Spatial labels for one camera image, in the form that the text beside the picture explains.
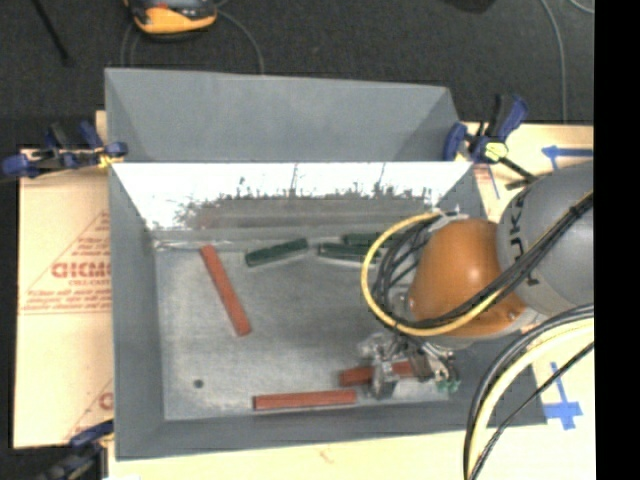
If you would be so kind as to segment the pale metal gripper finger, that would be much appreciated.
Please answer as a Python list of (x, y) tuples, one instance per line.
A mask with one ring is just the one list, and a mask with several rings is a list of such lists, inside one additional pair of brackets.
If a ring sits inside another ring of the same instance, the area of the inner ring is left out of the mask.
[(357, 345), (361, 360), (391, 360), (395, 355), (396, 339), (388, 335), (370, 335)]
[(399, 375), (394, 372), (392, 363), (378, 363), (373, 368), (371, 394), (375, 399), (390, 399), (398, 382)]

